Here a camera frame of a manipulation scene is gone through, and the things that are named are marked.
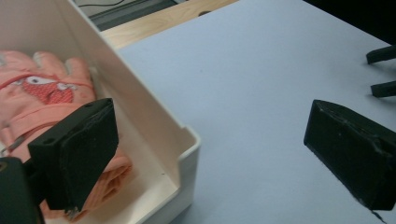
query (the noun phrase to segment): black gripper pad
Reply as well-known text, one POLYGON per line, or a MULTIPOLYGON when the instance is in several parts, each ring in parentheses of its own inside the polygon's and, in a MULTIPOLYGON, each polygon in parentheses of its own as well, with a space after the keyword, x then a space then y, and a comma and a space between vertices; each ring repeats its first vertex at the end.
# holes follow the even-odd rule
POLYGON ((118 143, 111 99, 83 105, 32 141, 32 163, 49 182, 49 208, 80 211, 118 143))
POLYGON ((396 133, 333 103, 312 104, 304 144, 370 210, 396 200, 396 133))

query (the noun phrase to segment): wooden surface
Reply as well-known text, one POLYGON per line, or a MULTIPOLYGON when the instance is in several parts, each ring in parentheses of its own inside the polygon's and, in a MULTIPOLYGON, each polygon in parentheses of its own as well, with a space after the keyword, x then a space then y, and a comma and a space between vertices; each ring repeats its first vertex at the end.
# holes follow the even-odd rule
POLYGON ((122 48, 150 35, 192 20, 203 11, 213 11, 237 0, 190 0, 134 21, 105 30, 103 36, 116 48, 122 48))

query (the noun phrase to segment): glove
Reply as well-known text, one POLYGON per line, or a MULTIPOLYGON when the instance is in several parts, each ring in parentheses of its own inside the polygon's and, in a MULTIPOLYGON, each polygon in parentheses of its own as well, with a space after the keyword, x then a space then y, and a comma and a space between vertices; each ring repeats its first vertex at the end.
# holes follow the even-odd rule
MULTIPOLYGON (((0 141, 8 156, 29 160, 27 144, 77 108, 95 100, 87 64, 72 58, 65 64, 48 52, 33 60, 17 51, 0 51, 0 141)), ((74 221, 120 191, 132 163, 118 148, 74 221)), ((40 204, 45 218, 68 216, 40 204)))

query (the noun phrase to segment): white table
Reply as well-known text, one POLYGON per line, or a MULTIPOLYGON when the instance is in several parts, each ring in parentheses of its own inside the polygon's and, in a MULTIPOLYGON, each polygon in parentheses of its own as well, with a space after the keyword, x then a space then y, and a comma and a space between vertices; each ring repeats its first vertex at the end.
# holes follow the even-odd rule
POLYGON ((303 139, 314 99, 396 131, 396 98, 370 92, 396 63, 365 63, 385 46, 303 1, 240 0, 122 49, 203 139, 194 203, 173 223, 381 223, 303 139))

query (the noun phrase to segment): white box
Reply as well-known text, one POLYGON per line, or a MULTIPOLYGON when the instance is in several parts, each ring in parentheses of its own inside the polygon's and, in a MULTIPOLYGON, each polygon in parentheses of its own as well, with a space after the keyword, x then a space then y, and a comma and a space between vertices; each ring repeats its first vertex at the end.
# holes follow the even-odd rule
POLYGON ((156 100, 72 1, 3 0, 0 32, 0 49, 84 58, 98 98, 114 100, 120 147, 134 163, 133 176, 79 223, 168 223, 191 204, 198 135, 156 100))

